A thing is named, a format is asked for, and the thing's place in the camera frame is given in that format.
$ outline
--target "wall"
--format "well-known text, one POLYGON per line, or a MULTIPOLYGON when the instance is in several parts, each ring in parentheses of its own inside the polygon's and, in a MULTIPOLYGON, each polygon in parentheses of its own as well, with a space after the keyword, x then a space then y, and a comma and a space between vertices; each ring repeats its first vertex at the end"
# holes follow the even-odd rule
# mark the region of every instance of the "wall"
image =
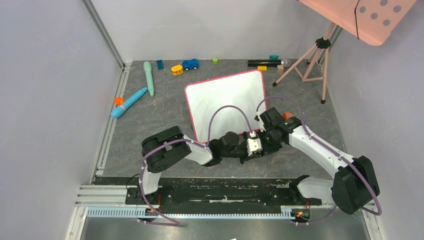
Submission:
POLYGON ((344 31, 330 51, 328 89, 343 139, 373 162, 389 240, 423 238, 423 12, 417 1, 382 46, 344 31))
POLYGON ((64 239, 120 69, 80 0, 2 0, 0 29, 0 239, 64 239))
POLYGON ((299 58, 329 21, 295 0, 92 0, 125 62, 299 58))

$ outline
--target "tripod clamp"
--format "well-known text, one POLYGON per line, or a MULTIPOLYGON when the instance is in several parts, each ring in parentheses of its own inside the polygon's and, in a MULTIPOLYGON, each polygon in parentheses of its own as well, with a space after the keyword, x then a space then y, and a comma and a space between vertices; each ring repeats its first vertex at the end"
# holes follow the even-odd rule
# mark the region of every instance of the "tripod clamp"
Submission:
POLYGON ((319 49, 328 49, 331 46, 330 40, 324 40, 324 37, 318 38, 315 43, 319 49))

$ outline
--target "red border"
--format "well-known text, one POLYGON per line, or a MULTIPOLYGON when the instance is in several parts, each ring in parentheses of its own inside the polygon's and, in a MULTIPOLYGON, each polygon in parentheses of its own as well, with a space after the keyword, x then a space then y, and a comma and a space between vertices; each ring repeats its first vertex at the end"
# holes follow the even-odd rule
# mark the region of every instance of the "red border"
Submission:
MULTIPOLYGON (((235 73, 235 74, 231 74, 231 75, 225 75, 225 76, 220 76, 217 78, 213 78, 213 79, 209 79, 209 80, 204 80, 204 81, 198 81, 198 82, 193 82, 193 83, 189 83, 184 87, 184 94, 185 94, 185 101, 187 102, 187 106, 188 106, 188 112, 190 113, 190 119, 191 119, 191 125, 193 126, 193 131, 194 131, 194 137, 196 138, 196 141, 199 141, 198 139, 198 135, 196 133, 196 127, 195 127, 195 123, 193 122, 193 116, 192 116, 192 111, 190 109, 190 104, 189 104, 189 100, 187 99, 187 92, 186 89, 188 86, 191 85, 196 85, 196 84, 201 84, 201 83, 205 83, 205 82, 209 82, 209 81, 213 81, 213 80, 218 80, 218 79, 222 79, 222 78, 227 78, 227 77, 231 77, 231 76, 235 76, 235 75, 240 75, 240 74, 245 74, 245 73, 250 73, 250 72, 254 72, 254 71, 258 71, 260 72, 260 76, 262 78, 262 90, 263 90, 263 95, 265 96, 265 98, 267 97, 267 95, 265 94, 265 84, 264 84, 264 75, 262 74, 261 70, 258 69, 253 69, 253 70, 249 70, 249 71, 243 71, 243 72, 239 72, 239 73, 235 73)), ((267 105, 267 101, 265 101, 265 109, 268 109, 268 105, 267 105)))

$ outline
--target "robotic arm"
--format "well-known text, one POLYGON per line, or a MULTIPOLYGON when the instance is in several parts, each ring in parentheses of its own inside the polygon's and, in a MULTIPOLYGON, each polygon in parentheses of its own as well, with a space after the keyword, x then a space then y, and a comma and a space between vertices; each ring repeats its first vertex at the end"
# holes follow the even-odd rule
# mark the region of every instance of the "robotic arm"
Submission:
POLYGON ((340 159, 341 157, 346 158, 359 170, 376 196, 380 194, 373 165, 365 156, 355 158, 342 152, 315 135, 306 126, 308 134, 298 118, 291 117, 286 120, 274 107, 263 113, 258 112, 255 119, 260 123, 260 130, 244 132, 241 142, 236 133, 227 132, 221 138, 211 140, 208 146, 205 144, 200 145, 201 147, 194 146, 187 143, 194 143, 194 141, 184 135, 178 126, 146 138, 142 142, 143 156, 174 140, 185 139, 186 142, 167 146, 146 158, 146 168, 143 170, 140 182, 144 193, 151 194, 157 191, 161 172, 181 159, 192 160, 205 167, 221 163, 222 158, 239 158, 240 163, 244 164, 245 161, 253 158, 277 152, 283 147, 282 143, 285 143, 307 154, 321 165, 332 178, 321 179, 308 175, 297 178, 290 184, 290 187, 296 189, 304 198, 321 199, 327 203, 334 202, 343 212, 350 215, 373 199, 364 183, 351 167, 340 159), (328 148, 318 144, 312 137, 326 144, 340 156, 336 157, 328 148))

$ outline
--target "white board with red border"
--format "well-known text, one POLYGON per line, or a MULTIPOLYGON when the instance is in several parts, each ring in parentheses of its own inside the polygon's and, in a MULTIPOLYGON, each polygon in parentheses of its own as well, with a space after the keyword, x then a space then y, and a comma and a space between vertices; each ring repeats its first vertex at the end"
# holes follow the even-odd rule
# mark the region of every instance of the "white board with red border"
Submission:
MULTIPOLYGON (((259 129, 255 121, 256 107, 265 98, 262 72, 255 69, 188 84, 185 89, 188 110, 197 141, 208 141, 208 128, 212 115, 225 105, 239 107, 247 115, 253 130, 259 129)), ((259 111, 267 109, 266 102, 259 111)), ((243 115, 234 108, 222 109, 213 119, 210 139, 218 139, 227 132, 241 134, 249 130, 243 115)))

